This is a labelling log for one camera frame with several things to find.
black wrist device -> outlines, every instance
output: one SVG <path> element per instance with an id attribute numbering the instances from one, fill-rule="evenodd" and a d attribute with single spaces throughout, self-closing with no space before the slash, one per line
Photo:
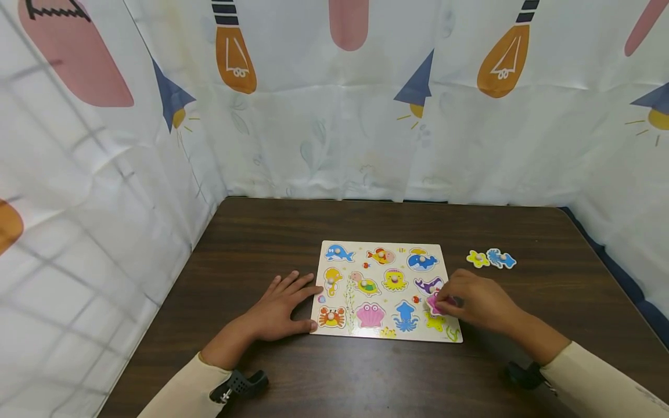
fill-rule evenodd
<path id="1" fill-rule="evenodd" d="M 223 405 L 230 403 L 236 397 L 252 398 L 267 387 L 269 379 L 264 371 L 257 371 L 253 376 L 246 379 L 239 370 L 234 370 L 230 379 L 223 382 L 212 390 L 209 398 Z"/>

blue triangle print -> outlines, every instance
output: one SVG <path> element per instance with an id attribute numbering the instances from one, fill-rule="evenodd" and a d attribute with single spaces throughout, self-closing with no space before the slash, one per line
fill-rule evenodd
<path id="1" fill-rule="evenodd" d="M 630 104 L 645 106 L 657 110 L 659 113 L 669 114 L 669 83 L 639 97 Z"/>
<path id="2" fill-rule="evenodd" d="M 188 103 L 194 102 L 195 98 L 165 77 L 153 58 L 151 58 L 151 61 L 153 61 L 153 70 L 156 71 L 158 90 L 160 90 L 161 100 L 163 101 L 163 118 L 167 123 L 167 129 L 172 132 L 174 114 L 186 107 Z"/>
<path id="3" fill-rule="evenodd" d="M 403 103 L 425 106 L 425 98 L 432 97 L 429 91 L 429 72 L 432 68 L 432 56 L 434 49 L 429 53 L 425 61 L 418 67 L 409 81 L 397 93 L 394 100 Z"/>

white curtain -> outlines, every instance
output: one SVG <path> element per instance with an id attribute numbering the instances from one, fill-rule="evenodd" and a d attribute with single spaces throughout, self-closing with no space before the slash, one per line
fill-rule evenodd
<path id="1" fill-rule="evenodd" d="M 669 314 L 645 3 L 0 0 L 0 417 L 94 416 L 227 195 L 569 205 Z"/>

brown table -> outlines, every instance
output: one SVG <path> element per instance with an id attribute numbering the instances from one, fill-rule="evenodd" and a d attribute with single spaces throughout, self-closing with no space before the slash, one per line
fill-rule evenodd
<path id="1" fill-rule="evenodd" d="M 518 305 L 665 401 L 669 354 L 567 216 L 558 209 L 358 201 L 226 199 L 195 248 L 101 417 L 136 417 L 158 390 L 276 274 L 315 272 L 320 243 L 438 243 L 449 272 L 470 249 L 511 253 L 484 268 Z M 295 318 L 308 318 L 311 301 Z M 509 341 L 463 326 L 464 344 L 295 336 L 257 343 L 239 368 L 270 388 L 234 417 L 535 417 L 560 413 L 541 390 L 500 377 Z"/>

wooden puzzle board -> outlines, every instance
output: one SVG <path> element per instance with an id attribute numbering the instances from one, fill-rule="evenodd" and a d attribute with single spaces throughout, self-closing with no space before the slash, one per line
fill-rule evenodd
<path id="1" fill-rule="evenodd" d="M 427 303 L 447 281 L 436 244 L 323 241 L 315 334 L 462 342 L 458 320 Z"/>

